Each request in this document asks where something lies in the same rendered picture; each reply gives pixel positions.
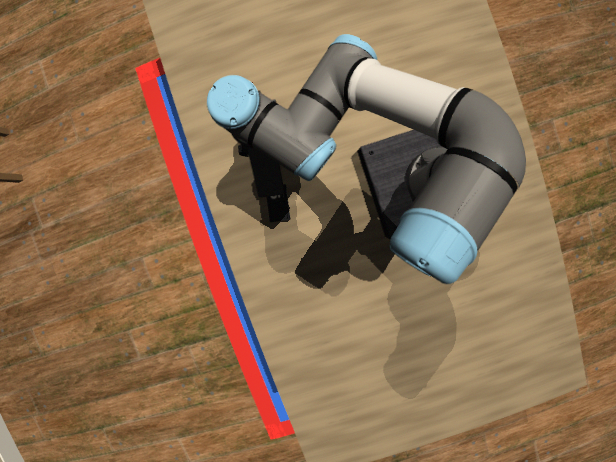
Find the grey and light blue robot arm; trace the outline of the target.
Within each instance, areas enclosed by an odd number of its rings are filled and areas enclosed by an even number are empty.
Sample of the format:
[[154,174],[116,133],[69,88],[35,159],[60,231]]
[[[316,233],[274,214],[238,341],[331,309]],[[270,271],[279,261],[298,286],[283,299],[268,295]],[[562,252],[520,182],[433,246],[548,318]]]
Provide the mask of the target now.
[[420,272],[454,283],[525,175],[521,136],[496,102],[469,88],[382,66],[367,42],[349,34],[328,47],[288,109],[237,75],[217,80],[207,96],[212,119],[254,147],[247,149],[261,198],[284,193],[280,165],[306,181],[319,173],[336,149],[330,135],[349,107],[444,147],[426,150],[410,164],[407,187],[414,201],[400,218],[390,250]]

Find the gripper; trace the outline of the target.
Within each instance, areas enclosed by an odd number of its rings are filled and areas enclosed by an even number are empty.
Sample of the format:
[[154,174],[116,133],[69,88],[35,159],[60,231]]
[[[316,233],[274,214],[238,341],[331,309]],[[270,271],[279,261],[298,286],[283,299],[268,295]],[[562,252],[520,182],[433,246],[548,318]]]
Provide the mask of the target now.
[[[239,145],[239,146],[238,146],[239,155],[240,155],[240,156],[249,157],[247,147],[249,147],[249,148],[254,148],[254,147],[252,147],[252,146],[250,146],[249,144],[246,144],[246,143],[244,143],[244,142],[241,142],[241,141],[240,141],[240,140],[238,140],[236,137],[234,137],[234,135],[232,135],[232,136],[233,136],[233,138],[234,138],[234,139],[235,139],[238,143],[240,143],[240,144],[241,144],[241,145]],[[244,146],[244,145],[246,145],[246,146]]]

